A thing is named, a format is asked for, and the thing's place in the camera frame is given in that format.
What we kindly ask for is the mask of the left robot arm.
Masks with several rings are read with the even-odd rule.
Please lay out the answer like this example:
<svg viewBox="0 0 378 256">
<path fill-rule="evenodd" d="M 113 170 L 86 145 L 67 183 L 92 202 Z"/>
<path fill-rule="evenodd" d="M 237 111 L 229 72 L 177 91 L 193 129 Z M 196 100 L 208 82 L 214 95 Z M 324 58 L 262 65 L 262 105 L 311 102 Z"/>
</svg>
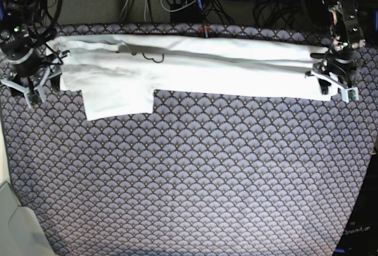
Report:
<svg viewBox="0 0 378 256">
<path fill-rule="evenodd" d="M 251 27 L 213 28 L 217 37 L 201 37 L 197 26 L 108 25 L 75 30 L 51 42 L 68 49 L 61 81 L 94 102 L 110 102 L 154 90 L 289 97 L 328 101 L 358 96 L 355 52 L 364 45 L 354 0 L 338 0 L 332 15 L 330 47 L 260 40 Z"/>
</svg>

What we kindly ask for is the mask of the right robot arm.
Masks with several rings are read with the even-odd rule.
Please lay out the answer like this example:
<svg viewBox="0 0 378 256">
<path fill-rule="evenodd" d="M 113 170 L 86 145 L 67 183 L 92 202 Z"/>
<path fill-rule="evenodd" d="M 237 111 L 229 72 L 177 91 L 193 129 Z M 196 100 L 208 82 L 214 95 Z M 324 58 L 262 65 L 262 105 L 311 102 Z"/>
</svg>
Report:
<svg viewBox="0 0 378 256">
<path fill-rule="evenodd" d="M 46 100 L 46 82 L 58 88 L 69 54 L 48 44 L 57 35 L 62 5 L 63 0 L 1 0 L 1 56 L 11 68 L 1 85 L 29 108 Z"/>
</svg>

